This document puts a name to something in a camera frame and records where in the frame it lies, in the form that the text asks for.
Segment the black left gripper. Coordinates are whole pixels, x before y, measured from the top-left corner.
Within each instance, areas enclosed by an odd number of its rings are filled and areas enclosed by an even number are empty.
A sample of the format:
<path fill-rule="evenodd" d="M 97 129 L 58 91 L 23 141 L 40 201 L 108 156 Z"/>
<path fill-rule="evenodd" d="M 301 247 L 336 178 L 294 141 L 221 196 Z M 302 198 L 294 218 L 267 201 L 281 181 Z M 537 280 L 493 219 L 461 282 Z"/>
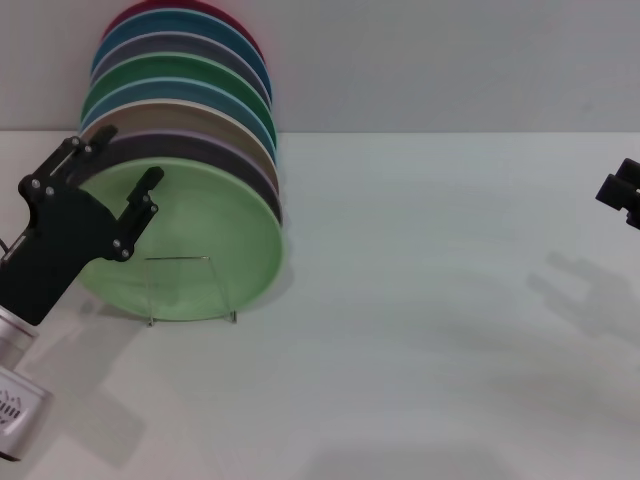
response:
<path fill-rule="evenodd" d="M 107 125 L 88 140 L 68 137 L 19 182 L 30 219 L 1 258 L 1 307 L 32 326 L 42 323 L 89 262 L 129 260 L 158 212 L 151 191 L 164 177 L 160 167 L 141 176 L 118 219 L 87 192 L 65 187 L 117 133 L 114 125 Z"/>

